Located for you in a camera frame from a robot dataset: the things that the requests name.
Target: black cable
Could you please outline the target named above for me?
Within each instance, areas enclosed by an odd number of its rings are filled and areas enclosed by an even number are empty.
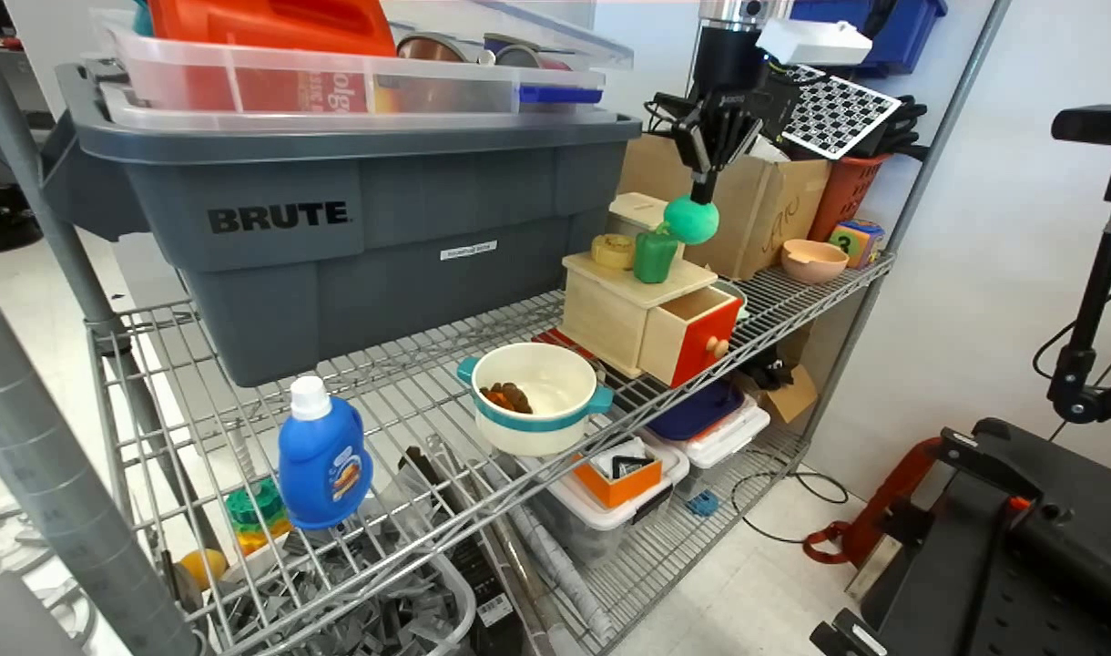
[[[1040,357],[1045,357],[1072,327],[1074,327],[1074,321],[1068,321],[1052,340],[1045,340],[1045,341],[1035,351],[1032,369],[1035,369],[1039,377],[1052,377],[1050,371],[1040,371]]]
[[[1111,376],[1111,359],[1107,359],[1107,369],[1095,376],[1091,386],[1101,386],[1107,376]],[[1062,426],[1068,426],[1068,417],[1050,434],[1050,445],[1057,445],[1057,438],[1062,434]]]
[[[756,533],[756,536],[765,536],[765,539],[773,539],[773,544],[804,544],[804,536],[802,536],[802,539],[777,536],[777,533],[770,533],[770,527],[760,527],[760,523],[755,523],[755,521],[748,518],[750,505],[739,505],[739,487],[750,483],[750,481],[782,481],[782,476],[794,476],[807,494],[816,494],[816,499],[822,499],[822,504],[829,504],[829,505],[844,505],[844,504],[850,504],[850,487],[844,487],[839,476],[819,472],[819,468],[789,468],[789,464],[787,464],[782,455],[777,455],[777,451],[760,451],[760,455],[770,455],[773,464],[782,464],[782,468],[756,468],[756,472],[739,476],[739,481],[731,483],[731,511],[737,511],[737,518],[739,518],[750,533]]]

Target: white wall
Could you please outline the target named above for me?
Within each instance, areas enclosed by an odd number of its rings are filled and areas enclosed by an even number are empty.
[[[813,465],[867,494],[941,426],[984,415],[1039,434],[1057,426],[1032,354],[1074,314],[1111,151],[1052,142],[1050,121],[1101,99],[1111,99],[1111,0],[1015,0],[816,434]],[[1111,359],[1111,321],[1101,351]],[[1111,464],[1111,422],[1058,442]]]
[[[635,47],[629,70],[609,70],[603,100],[643,115],[654,89],[682,95],[692,77],[698,0],[598,0],[593,27]]]
[[[133,0],[5,0],[42,88],[47,109],[60,114],[53,66],[113,54],[108,24],[130,24]]]
[[[598,0],[519,0],[519,2],[564,18],[573,24],[593,24],[593,8],[598,8]]]

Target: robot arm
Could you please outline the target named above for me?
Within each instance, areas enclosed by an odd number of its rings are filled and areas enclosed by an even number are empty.
[[[1111,106],[1062,109],[1052,122],[1057,137],[1111,144]],[[1111,296],[1111,219],[1095,249],[1095,262],[1072,327],[1068,346],[1058,351],[1050,402],[1068,422],[1107,422],[1111,417],[1111,386],[1088,386],[1095,365],[1095,327]]]

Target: green cup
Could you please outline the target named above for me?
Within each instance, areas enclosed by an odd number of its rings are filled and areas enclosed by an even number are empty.
[[[676,240],[670,232],[642,232],[635,242],[635,278],[642,283],[663,283],[674,262]]]

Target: white bowl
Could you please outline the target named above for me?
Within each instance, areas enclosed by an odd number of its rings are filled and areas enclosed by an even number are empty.
[[[551,341],[508,341],[485,357],[466,357],[455,371],[472,386],[479,438],[508,455],[553,455],[583,442],[583,422],[613,406],[613,389],[598,381],[587,357]],[[533,415],[491,404],[479,389],[512,381]]]
[[[799,283],[825,283],[844,274],[850,255],[829,240],[782,240],[779,262]]]

